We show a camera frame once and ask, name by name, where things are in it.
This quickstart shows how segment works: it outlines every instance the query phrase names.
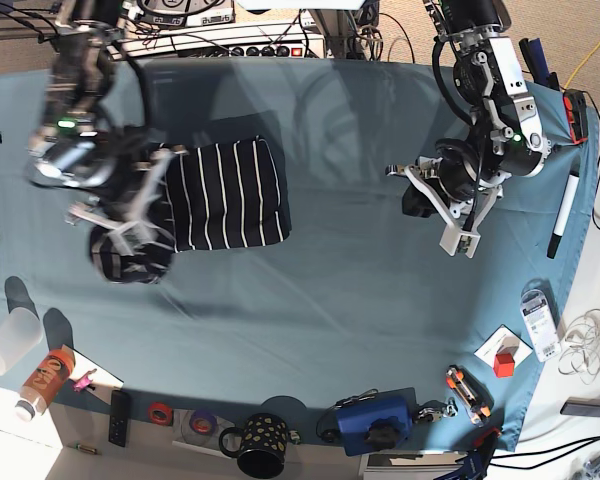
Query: black and white striped fabric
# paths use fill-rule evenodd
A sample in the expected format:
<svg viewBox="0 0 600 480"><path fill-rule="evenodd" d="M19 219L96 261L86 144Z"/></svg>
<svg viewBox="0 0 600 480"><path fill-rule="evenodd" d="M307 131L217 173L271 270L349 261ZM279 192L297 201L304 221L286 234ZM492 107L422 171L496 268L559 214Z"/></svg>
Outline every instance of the black and white striped fabric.
<svg viewBox="0 0 600 480"><path fill-rule="evenodd" d="M158 239L135 256L120 256L107 230L92 230L89 256L107 280L155 283L173 253L261 247L289 236L278 170L260 137L189 149L169 165L161 193L149 213Z"/></svg>

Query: white marker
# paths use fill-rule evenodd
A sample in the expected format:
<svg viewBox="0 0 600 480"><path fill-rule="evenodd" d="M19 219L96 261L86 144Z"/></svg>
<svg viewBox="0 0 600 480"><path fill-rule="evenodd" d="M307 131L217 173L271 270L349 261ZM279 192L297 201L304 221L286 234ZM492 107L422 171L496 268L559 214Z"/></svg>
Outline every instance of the white marker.
<svg viewBox="0 0 600 480"><path fill-rule="evenodd" d="M562 204L560 205L558 218L556 219L556 224L553 227L553 234L551 235L551 241L549 242L549 249L547 250L547 257L549 258L556 257L560 240L562 240L562 235L564 235L564 230L567 227L571 207L573 207L573 200L576 198L579 182L580 174L578 173L578 169L576 166L572 166L571 171L569 172L567 188L564 190L564 195L562 196Z"/></svg>

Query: red cube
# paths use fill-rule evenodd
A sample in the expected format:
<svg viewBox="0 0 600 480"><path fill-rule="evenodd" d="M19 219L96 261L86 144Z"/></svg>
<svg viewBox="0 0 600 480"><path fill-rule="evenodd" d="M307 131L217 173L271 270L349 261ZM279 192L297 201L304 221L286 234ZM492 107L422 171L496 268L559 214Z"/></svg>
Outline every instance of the red cube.
<svg viewBox="0 0 600 480"><path fill-rule="evenodd" d="M513 360L513 355L510 353L499 353L496 355L493 364L493 371L496 373L496 377L513 377L513 369L515 367L516 362Z"/></svg>

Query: small pink toy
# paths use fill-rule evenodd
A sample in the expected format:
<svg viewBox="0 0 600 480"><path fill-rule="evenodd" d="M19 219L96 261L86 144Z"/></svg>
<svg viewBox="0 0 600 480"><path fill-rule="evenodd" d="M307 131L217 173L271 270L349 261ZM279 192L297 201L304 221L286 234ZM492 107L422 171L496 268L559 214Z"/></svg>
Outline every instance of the small pink toy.
<svg viewBox="0 0 600 480"><path fill-rule="evenodd" d="M74 383L73 391L81 392L82 390L87 388L89 385L91 385L93 380L91 380L91 378L89 378L89 375L93 375L94 373L96 373L96 370L97 370L97 368L94 368L93 370L88 371L82 377L80 377L80 380L78 380L76 383Z"/></svg>

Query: yellow cable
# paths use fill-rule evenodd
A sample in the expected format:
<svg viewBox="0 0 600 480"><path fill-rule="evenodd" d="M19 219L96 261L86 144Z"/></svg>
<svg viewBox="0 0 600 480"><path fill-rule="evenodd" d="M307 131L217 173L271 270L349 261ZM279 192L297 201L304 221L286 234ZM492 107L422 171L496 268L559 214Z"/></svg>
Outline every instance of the yellow cable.
<svg viewBox="0 0 600 480"><path fill-rule="evenodd" d="M593 56L593 54L598 51L599 48L600 48L600 41L598 42L598 45L596 45L595 48L593 50L591 50L587 54L586 57L584 57L584 60L582 62L580 62L580 65L578 65L578 67L573 71L573 73L569 77L569 80L567 80L567 83L565 83L565 85L564 85L565 90L567 88L569 88L569 85L571 85L571 82L573 81L573 79L575 78L575 76L578 74L578 72L580 71L580 69L582 67L584 67L584 65L589 61L589 59Z"/></svg>

